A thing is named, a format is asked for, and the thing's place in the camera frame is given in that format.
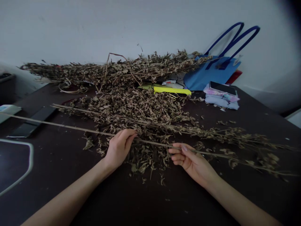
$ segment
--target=bag handle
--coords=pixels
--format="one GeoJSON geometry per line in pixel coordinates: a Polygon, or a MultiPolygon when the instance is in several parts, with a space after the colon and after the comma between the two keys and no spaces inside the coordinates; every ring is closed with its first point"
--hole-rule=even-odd
{"type": "MultiPolygon", "coordinates": [[[[248,29],[247,31],[245,31],[243,34],[241,34],[237,39],[235,39],[233,42],[231,42],[227,47],[226,49],[219,55],[218,58],[221,58],[223,57],[226,52],[228,52],[237,42],[239,42],[242,38],[244,38],[247,34],[251,33],[252,31],[254,31],[254,34],[228,59],[226,60],[225,62],[222,63],[221,67],[219,68],[220,70],[225,70],[226,67],[228,66],[228,64],[230,63],[231,59],[233,57],[235,57],[236,54],[238,54],[257,34],[258,32],[260,31],[260,27],[258,26],[254,26],[254,27],[251,27],[250,29],[248,29]]],[[[212,61],[207,67],[206,67],[206,70],[208,70],[211,65],[215,62],[217,62],[218,59],[212,61]]]]}
{"type": "Polygon", "coordinates": [[[226,35],[228,34],[233,28],[235,28],[236,26],[240,25],[240,28],[239,30],[237,31],[237,33],[235,34],[234,38],[231,40],[230,43],[232,43],[236,37],[239,35],[239,33],[241,32],[241,30],[243,29],[244,27],[244,23],[243,22],[238,22],[236,24],[234,24],[232,27],[230,27],[228,30],[226,30],[216,41],[215,43],[208,49],[208,51],[204,54],[204,55],[209,55],[209,51],[226,35]]]}

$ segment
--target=yellow highlighter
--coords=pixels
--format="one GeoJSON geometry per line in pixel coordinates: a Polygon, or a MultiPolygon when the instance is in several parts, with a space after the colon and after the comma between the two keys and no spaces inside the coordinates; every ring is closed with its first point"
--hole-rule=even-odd
{"type": "Polygon", "coordinates": [[[174,89],[174,88],[154,86],[154,91],[155,91],[154,94],[167,92],[167,93],[183,93],[183,94],[191,95],[191,91],[188,89],[174,89]]]}

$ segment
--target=human hand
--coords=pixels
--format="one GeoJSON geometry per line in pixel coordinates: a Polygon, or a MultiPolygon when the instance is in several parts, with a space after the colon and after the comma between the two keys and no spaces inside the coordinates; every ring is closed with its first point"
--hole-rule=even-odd
{"type": "Polygon", "coordinates": [[[106,157],[103,159],[108,167],[116,169],[121,166],[136,136],[135,130],[125,129],[110,140],[106,157]]]}
{"type": "Polygon", "coordinates": [[[182,166],[188,175],[203,188],[208,189],[211,184],[220,178],[203,156],[198,157],[189,150],[195,150],[193,147],[184,143],[174,143],[172,145],[176,148],[182,148],[182,150],[175,148],[168,150],[169,153],[174,154],[172,156],[173,163],[182,166]]]}

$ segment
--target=red object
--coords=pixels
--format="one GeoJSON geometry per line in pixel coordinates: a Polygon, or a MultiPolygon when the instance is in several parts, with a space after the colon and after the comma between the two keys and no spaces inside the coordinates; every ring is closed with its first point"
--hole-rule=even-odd
{"type": "Polygon", "coordinates": [[[233,75],[228,79],[226,82],[226,85],[231,85],[240,75],[242,74],[242,71],[236,70],[233,75]]]}

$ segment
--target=smartphone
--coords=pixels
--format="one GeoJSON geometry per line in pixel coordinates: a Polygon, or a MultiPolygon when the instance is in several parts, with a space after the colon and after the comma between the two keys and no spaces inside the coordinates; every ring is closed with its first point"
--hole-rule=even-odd
{"type": "MultiPolygon", "coordinates": [[[[45,121],[56,108],[53,107],[42,107],[37,113],[35,113],[31,119],[45,121]]],[[[27,138],[29,137],[40,125],[39,122],[26,121],[19,128],[12,132],[7,137],[10,138],[27,138]]]]}
{"type": "Polygon", "coordinates": [[[212,82],[212,81],[209,83],[209,87],[211,89],[215,89],[217,91],[221,91],[221,92],[236,96],[236,90],[233,87],[222,85],[222,84],[212,82]]]}

